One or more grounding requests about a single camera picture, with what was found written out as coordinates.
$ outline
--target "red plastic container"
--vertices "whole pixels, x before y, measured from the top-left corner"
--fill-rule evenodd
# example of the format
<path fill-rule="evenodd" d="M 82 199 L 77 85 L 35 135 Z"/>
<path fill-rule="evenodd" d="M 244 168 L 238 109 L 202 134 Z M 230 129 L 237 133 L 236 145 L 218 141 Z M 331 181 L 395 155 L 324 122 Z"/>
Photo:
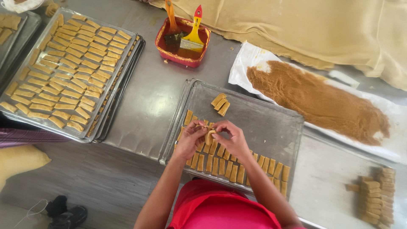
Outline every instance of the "red plastic container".
<path fill-rule="evenodd" d="M 178 18 L 178 17 L 175 17 L 175 21 L 176 21 L 177 25 L 180 27 L 180 29 L 182 29 L 186 33 L 189 34 L 192 31 L 192 25 L 193 25 L 192 21 L 183 19 L 183 18 Z M 172 60 L 174 62 L 183 64 L 183 65 L 186 65 L 189 67 L 193 67 L 193 68 L 198 67 L 201 63 L 202 58 L 204 57 L 204 54 L 206 52 L 206 47 L 208 46 L 208 43 L 209 43 L 210 30 L 208 28 L 206 28 L 205 26 L 199 25 L 198 35 L 199 35 L 199 38 L 201 39 L 201 41 L 203 41 L 205 44 L 204 44 L 203 51 L 202 51 L 200 57 L 197 59 L 191 59 L 191 58 L 180 57 L 176 54 L 172 54 L 172 53 L 164 50 L 164 48 L 166 47 L 165 41 L 164 41 L 164 35 L 166 35 L 169 27 L 170 27 L 170 22 L 169 22 L 168 18 L 166 18 L 164 20 L 164 24 L 161 26 L 161 28 L 158 31 L 158 34 L 155 38 L 155 46 L 157 47 L 158 51 L 160 52 L 160 55 L 165 59 L 169 59 L 169 60 Z"/>

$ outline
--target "brown sugar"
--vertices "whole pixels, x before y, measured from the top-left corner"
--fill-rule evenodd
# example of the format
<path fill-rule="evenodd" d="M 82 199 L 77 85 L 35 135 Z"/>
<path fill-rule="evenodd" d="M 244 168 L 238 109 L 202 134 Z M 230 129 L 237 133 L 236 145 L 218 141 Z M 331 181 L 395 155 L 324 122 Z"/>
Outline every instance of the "brown sugar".
<path fill-rule="evenodd" d="M 289 64 L 268 61 L 271 71 L 247 68 L 253 88 L 277 104 L 302 114 L 305 121 L 334 130 L 366 145 L 380 145 L 377 132 L 389 138 L 387 115 L 367 100 L 326 84 L 323 78 Z"/>

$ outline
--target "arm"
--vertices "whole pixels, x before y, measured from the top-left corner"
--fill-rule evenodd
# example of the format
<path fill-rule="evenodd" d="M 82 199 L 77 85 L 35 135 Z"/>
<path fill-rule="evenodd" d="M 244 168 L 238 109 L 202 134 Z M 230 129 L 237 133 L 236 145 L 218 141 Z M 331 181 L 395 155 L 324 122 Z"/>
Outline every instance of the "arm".
<path fill-rule="evenodd" d="M 223 145 L 229 153 L 242 161 L 256 200 L 274 213 L 282 228 L 303 227 L 290 204 L 269 180 L 256 160 L 254 160 L 247 146 L 243 131 L 227 120 L 215 123 L 212 127 L 215 128 L 217 132 L 224 131 L 229 134 L 229 140 L 219 134 L 213 134 L 213 137 Z"/>
<path fill-rule="evenodd" d="M 192 158 L 199 144 L 204 142 L 203 136 L 208 131 L 207 128 L 202 129 L 201 126 L 204 125 L 203 121 L 195 120 L 184 129 L 174 154 L 141 209 L 134 229 L 162 229 L 165 227 L 185 162 Z"/>

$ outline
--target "hand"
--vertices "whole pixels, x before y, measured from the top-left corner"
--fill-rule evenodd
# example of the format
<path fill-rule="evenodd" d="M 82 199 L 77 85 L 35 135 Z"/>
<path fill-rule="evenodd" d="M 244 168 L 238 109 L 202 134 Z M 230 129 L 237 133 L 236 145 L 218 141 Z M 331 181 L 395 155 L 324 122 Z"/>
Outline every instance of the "hand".
<path fill-rule="evenodd" d="M 247 145 L 245 136 L 242 129 L 235 126 L 229 120 L 223 120 L 212 125 L 217 132 L 227 132 L 229 134 L 229 140 L 225 139 L 219 134 L 212 134 L 221 145 L 223 145 L 231 155 L 244 161 L 251 156 L 249 147 Z"/>
<path fill-rule="evenodd" d="M 197 147 L 205 142 L 205 134 L 208 129 L 203 128 L 204 126 L 205 123 L 202 120 L 191 121 L 182 132 L 173 156 L 183 158 L 185 161 L 191 159 Z"/>

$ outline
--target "red shirt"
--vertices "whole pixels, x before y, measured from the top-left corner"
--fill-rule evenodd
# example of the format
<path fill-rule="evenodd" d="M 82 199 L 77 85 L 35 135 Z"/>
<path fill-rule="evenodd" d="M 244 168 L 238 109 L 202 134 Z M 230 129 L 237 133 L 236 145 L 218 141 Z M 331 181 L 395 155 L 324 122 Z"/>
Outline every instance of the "red shirt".
<path fill-rule="evenodd" d="M 168 229 L 280 229 L 275 215 L 234 189 L 203 179 L 186 183 Z"/>

